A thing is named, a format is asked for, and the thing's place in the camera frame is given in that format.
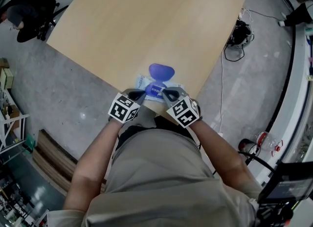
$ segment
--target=shoe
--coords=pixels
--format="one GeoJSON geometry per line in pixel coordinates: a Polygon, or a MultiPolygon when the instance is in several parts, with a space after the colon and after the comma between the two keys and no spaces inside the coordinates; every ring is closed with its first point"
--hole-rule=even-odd
{"type": "Polygon", "coordinates": [[[281,15],[282,15],[282,17],[284,18],[284,20],[286,20],[286,19],[287,19],[287,16],[286,16],[283,12],[281,12],[280,14],[281,14],[281,15]]]}
{"type": "Polygon", "coordinates": [[[278,21],[278,25],[281,26],[281,27],[284,27],[285,26],[285,22],[284,21],[278,21]]]}

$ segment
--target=gray floor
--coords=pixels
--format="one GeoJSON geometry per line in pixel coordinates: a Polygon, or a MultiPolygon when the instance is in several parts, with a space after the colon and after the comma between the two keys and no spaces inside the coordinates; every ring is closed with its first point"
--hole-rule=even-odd
{"type": "MultiPolygon", "coordinates": [[[[72,0],[58,0],[61,6],[72,0]]],[[[282,0],[246,0],[245,7],[280,18],[288,13],[282,0]]],[[[255,39],[246,56],[231,63],[224,60],[224,106],[222,133],[234,147],[255,131],[264,129],[277,105],[288,69],[291,30],[275,19],[244,14],[255,39]]],[[[51,136],[79,158],[107,123],[107,111],[117,90],[70,59],[36,39],[19,44],[16,31],[0,26],[0,56],[6,57],[15,75],[13,96],[30,114],[27,130],[34,138],[45,128],[51,136]]],[[[204,120],[219,130],[221,62],[218,61],[199,96],[204,120]]]]}

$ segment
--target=black chair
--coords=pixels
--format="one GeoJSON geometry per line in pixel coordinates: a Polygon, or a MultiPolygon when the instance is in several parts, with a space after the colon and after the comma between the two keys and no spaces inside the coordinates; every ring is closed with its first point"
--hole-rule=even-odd
{"type": "Polygon", "coordinates": [[[37,35],[38,39],[45,41],[46,34],[49,29],[49,25],[56,25],[54,18],[59,15],[61,12],[68,8],[68,5],[54,12],[56,7],[60,6],[59,2],[56,0],[26,0],[39,14],[38,27],[40,32],[37,35]]]}

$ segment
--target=light wood tabletop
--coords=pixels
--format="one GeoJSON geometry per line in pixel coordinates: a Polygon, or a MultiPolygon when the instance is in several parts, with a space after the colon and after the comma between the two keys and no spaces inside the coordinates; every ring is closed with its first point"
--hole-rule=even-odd
{"type": "MultiPolygon", "coordinates": [[[[120,91],[153,63],[196,98],[244,0],[74,0],[48,44],[120,91]]],[[[145,101],[164,115],[165,105],[145,101]]]]}

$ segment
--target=cardboard box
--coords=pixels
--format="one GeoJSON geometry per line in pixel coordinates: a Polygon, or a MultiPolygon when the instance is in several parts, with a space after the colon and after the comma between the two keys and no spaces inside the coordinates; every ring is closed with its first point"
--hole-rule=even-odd
{"type": "MultiPolygon", "coordinates": [[[[20,115],[20,110],[16,105],[6,105],[3,108],[4,117],[6,119],[15,118],[20,115]]],[[[16,121],[12,126],[12,130],[18,128],[20,126],[20,121],[16,121]]]]}
{"type": "Polygon", "coordinates": [[[9,68],[2,68],[0,75],[0,87],[2,90],[12,88],[14,76],[9,68]]]}
{"type": "Polygon", "coordinates": [[[4,57],[0,58],[0,73],[1,73],[2,68],[10,68],[7,59],[4,57]]]}

